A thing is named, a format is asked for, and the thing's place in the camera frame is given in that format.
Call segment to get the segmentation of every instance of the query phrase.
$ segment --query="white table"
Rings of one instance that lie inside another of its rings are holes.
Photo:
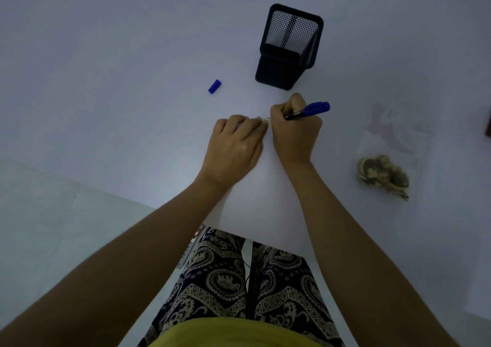
[[[487,0],[0,2],[0,156],[152,207],[194,179],[218,118],[265,116],[289,97],[254,80],[269,7],[321,16],[316,64],[294,87],[307,102],[331,102],[313,155],[319,173],[421,294],[491,318],[484,245],[491,229],[483,226],[491,210],[451,192],[465,184],[466,196],[483,198],[491,182],[491,148],[481,136],[489,107]],[[210,95],[215,79],[223,85]],[[437,125],[409,203],[354,179],[356,149],[378,100],[425,112]],[[454,148],[438,139],[452,139]],[[468,168],[452,177],[461,152],[484,168],[481,177],[466,178]],[[447,213],[456,205],[471,223]],[[314,258],[270,131],[257,167],[207,223]]]

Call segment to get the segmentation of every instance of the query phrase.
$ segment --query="left hand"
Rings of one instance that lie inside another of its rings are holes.
[[[256,166],[266,130],[267,123],[261,119],[243,115],[218,120],[198,178],[208,178],[224,190],[233,187]]]

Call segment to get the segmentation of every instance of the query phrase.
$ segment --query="hand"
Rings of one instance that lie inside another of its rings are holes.
[[[205,177],[224,190],[230,189],[257,164],[263,151],[262,139],[266,130],[266,122],[250,120],[243,115],[218,120],[198,178]]]
[[[310,164],[310,155],[322,127],[322,119],[316,115],[285,120],[286,114],[298,112],[305,106],[302,95],[294,93],[288,102],[271,107],[274,149],[286,172],[295,166]]]

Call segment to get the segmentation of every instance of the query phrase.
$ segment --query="gray floor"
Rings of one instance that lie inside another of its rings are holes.
[[[153,209],[133,201],[0,160],[0,328],[54,286],[91,253]],[[243,256],[250,263],[252,244]],[[356,346],[316,263],[312,272],[347,346]],[[135,346],[178,278],[169,281],[128,332],[121,346]],[[429,302],[462,346],[486,346],[491,321]]]

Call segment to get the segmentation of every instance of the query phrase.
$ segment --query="yellow shirt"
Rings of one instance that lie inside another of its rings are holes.
[[[304,335],[268,324],[228,317],[192,319],[162,334],[151,347],[319,347]]]

